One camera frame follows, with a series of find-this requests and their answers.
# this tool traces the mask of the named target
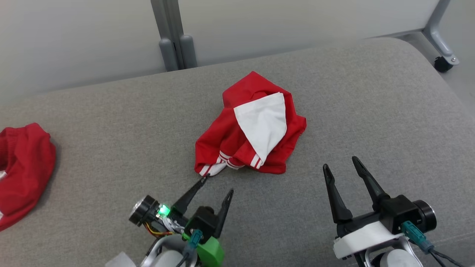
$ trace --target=gray couch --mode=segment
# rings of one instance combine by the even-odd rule
[[[285,174],[227,168],[195,197],[189,213],[219,207],[235,189],[220,238],[225,266],[355,266],[333,253],[322,172],[329,164],[353,215],[369,212],[353,155],[389,195],[432,206],[438,226],[427,236],[439,251],[475,263],[474,120],[410,44],[376,38],[0,107],[0,129],[37,122],[58,151],[39,204],[0,232],[0,266],[104,266],[121,251],[139,263],[153,237],[128,221],[132,206],[146,194],[172,204],[196,182],[194,143],[220,113],[221,93],[251,71],[291,92],[308,127]]]

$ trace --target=chair wheel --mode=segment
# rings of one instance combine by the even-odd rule
[[[437,57],[436,60],[434,61],[434,68],[436,68],[436,70],[441,73],[447,72],[453,66],[454,65],[448,63],[443,57]]]

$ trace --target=red garment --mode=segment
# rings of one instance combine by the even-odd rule
[[[49,139],[36,123],[0,133],[0,171],[6,173],[0,179],[0,231],[25,217],[43,193],[56,161]]]
[[[263,164],[238,124],[235,108],[277,93],[283,94],[285,100],[286,130]],[[295,112],[292,95],[256,72],[251,72],[224,91],[223,103],[224,109],[219,117],[196,141],[195,171],[201,176],[212,176],[226,166],[239,169],[247,165],[260,172],[284,173],[285,162],[307,126],[306,119]]]

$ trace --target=white wall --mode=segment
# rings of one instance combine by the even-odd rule
[[[438,0],[179,0],[199,65],[425,26]]]
[[[179,0],[199,65],[424,27],[438,0]],[[164,71],[150,0],[1,0],[0,104]]]
[[[0,104],[165,71],[150,0],[1,0]]]

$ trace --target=black cable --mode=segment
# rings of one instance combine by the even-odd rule
[[[435,249],[432,250],[437,256],[440,256],[444,259],[447,259],[448,261],[450,261],[451,263],[453,263],[455,266],[458,266],[458,267],[464,267],[461,263],[455,261],[454,259],[452,259],[451,257],[445,255],[445,254],[442,254],[438,251],[436,251]]]
[[[150,246],[149,250],[147,251],[147,253],[145,254],[146,256],[150,255],[150,252],[152,251],[153,247],[155,246],[155,244],[157,244],[158,240],[160,240],[160,238],[157,238],[155,239],[155,241],[153,242],[152,246]]]
[[[430,249],[429,250],[429,253],[432,255],[432,257],[434,257],[434,259],[436,259],[436,261],[442,266],[442,267],[446,267],[446,265],[442,262],[441,259],[439,259],[439,257],[437,257],[436,254],[434,254],[434,250],[433,249]]]
[[[186,261],[187,259],[188,259],[188,253],[185,253],[185,255],[184,255],[183,258],[181,259],[180,263],[177,264],[176,267],[181,267],[181,265],[182,265],[183,263],[185,263],[185,261]]]
[[[355,256],[356,262],[358,263],[358,267],[364,267],[365,264],[361,258],[361,255],[359,253],[355,253],[354,256]]]

